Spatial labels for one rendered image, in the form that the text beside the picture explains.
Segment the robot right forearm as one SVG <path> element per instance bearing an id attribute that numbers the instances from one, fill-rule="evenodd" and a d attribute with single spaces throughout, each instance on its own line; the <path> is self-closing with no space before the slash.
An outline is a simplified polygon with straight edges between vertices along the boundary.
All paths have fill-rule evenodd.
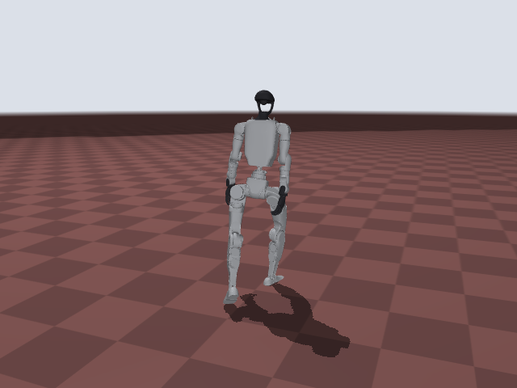
<path id="1" fill-rule="evenodd" d="M 292 157 L 290 154 L 287 155 L 285 166 L 280 167 L 280 186 L 285 186 L 285 194 L 289 192 L 289 171 L 291 166 Z"/>

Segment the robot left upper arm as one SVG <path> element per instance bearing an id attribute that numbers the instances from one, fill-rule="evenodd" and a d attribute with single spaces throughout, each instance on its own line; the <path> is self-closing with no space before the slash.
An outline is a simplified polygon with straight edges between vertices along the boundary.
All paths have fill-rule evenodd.
<path id="1" fill-rule="evenodd" d="M 241 147 L 244 140 L 246 122 L 238 123 L 234 127 L 233 135 L 233 151 L 231 154 L 231 160 L 240 161 L 242 158 Z"/>

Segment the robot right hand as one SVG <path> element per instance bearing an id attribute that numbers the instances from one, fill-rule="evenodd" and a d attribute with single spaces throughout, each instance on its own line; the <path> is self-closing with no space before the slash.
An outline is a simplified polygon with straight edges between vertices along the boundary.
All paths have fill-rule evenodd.
<path id="1" fill-rule="evenodd" d="M 279 198 L 279 201 L 278 201 L 278 205 L 277 205 L 277 207 L 276 207 L 276 209 L 274 211 L 271 211 L 272 215 L 278 215 L 278 214 L 280 214 L 282 212 L 282 209 L 283 209 L 284 204 L 285 204 L 285 198 L 288 195 L 287 193 L 285 194 L 285 186 L 281 186 L 280 187 L 279 195 L 280 195 L 280 198 Z"/>

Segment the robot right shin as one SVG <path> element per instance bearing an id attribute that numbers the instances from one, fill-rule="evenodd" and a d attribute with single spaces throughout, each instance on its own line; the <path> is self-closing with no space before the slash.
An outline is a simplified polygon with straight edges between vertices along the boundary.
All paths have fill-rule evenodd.
<path id="1" fill-rule="evenodd" d="M 275 278 L 276 270 L 278 268 L 279 261 L 282 257 L 285 243 L 285 233 L 281 230 L 276 236 L 276 242 L 269 243 L 268 258 L 269 258 L 269 270 L 268 278 Z"/>

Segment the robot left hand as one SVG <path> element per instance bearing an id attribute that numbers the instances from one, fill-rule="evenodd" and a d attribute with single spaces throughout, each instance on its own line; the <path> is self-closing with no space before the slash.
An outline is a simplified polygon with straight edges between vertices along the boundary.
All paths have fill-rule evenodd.
<path id="1" fill-rule="evenodd" d="M 227 186 L 227 189 L 226 189 L 226 192 L 225 192 L 225 202 L 227 205 L 230 205 L 230 189 L 232 186 L 234 186 L 235 184 L 231 184 L 229 185 L 229 179 L 226 179 L 226 186 Z M 229 203 L 228 203 L 229 202 Z"/>

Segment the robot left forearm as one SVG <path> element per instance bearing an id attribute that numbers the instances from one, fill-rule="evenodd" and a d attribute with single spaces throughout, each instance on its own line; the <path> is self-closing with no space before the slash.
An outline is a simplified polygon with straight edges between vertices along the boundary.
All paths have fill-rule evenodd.
<path id="1" fill-rule="evenodd" d="M 230 159 L 231 154 L 232 154 L 232 151 L 229 156 L 229 164 L 228 164 L 229 168 L 228 168 L 227 178 L 226 178 L 226 179 L 229 179 L 229 185 L 235 184 L 235 178 L 237 176 L 237 167 L 238 167 L 238 162 Z"/>

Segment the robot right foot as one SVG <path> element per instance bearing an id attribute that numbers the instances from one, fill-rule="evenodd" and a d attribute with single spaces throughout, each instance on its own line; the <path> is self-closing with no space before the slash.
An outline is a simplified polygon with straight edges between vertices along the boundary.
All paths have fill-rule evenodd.
<path id="1" fill-rule="evenodd" d="M 264 285 L 272 285 L 272 284 L 274 284 L 275 282 L 278 282 L 278 281 L 282 280 L 283 278 L 284 278 L 283 276 L 275 276 L 275 278 L 274 278 L 274 279 L 271 279 L 271 276 L 269 276 L 269 278 L 268 278 L 268 277 L 267 277 L 267 278 L 265 278 L 265 280 L 264 280 L 263 284 L 264 284 Z"/>

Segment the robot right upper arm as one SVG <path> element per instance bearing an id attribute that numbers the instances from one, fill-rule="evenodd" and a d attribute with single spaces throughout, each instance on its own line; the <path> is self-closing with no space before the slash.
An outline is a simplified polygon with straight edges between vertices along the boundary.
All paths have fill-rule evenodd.
<path id="1" fill-rule="evenodd" d="M 285 165 L 286 157 L 290 147 L 290 135 L 291 129 L 287 124 L 276 122 L 277 132 L 280 134 L 280 155 L 278 157 L 278 163 Z"/>

